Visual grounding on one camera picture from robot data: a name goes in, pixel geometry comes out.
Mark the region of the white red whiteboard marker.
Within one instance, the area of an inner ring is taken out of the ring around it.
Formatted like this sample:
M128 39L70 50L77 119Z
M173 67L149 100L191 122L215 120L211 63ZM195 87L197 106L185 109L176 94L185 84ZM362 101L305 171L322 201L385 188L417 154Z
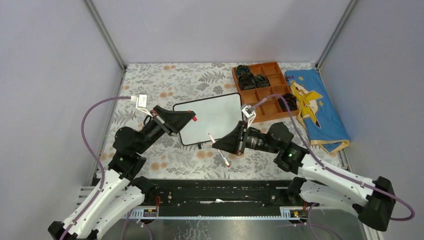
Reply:
M208 136L209 136L209 138L210 138L210 140L211 140L212 144L215 144L215 143L216 143L216 140L213 138L213 136L212 136L210 133L208 133ZM231 167L231 165L230 165L229 161L227 160L227 158L225 157L225 155L223 154L223 152L222 152L220 149L217 149L217 151L218 151L218 153L219 153L220 157L223 159L223 161L224 161L225 165L226 165L228 168L230 168L230 167Z

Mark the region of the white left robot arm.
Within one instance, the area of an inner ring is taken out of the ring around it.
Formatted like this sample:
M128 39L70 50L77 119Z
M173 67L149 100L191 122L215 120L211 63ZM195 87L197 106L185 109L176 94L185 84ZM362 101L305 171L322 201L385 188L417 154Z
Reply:
M194 111L171 111L155 106L150 121L135 130L124 126L117 130L115 154L102 177L87 198L63 221L54 221L48 232L54 240L100 240L131 209L148 206L155 200L154 184L137 176L146 158L142 154L162 135L179 133L196 120Z

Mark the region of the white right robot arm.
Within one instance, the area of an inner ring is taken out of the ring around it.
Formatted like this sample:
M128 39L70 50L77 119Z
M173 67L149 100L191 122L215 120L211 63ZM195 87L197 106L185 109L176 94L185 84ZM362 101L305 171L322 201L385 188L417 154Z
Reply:
M396 203L390 197L394 194L391 181L382 176L374 180L324 164L314 159L311 151L294 143L293 137L283 122L272 124L263 133L239 121L212 147L237 156L245 149L275 154L274 163L284 172L296 175L286 193L291 205L327 205L352 214L374 230L387 231Z

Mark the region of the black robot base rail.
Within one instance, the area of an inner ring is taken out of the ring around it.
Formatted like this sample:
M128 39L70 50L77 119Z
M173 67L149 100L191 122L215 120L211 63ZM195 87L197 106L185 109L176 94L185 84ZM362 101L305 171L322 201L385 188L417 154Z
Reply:
M157 218L269 218L281 208L306 210L311 205L296 197L289 180L132 180L145 195L137 207L158 209Z

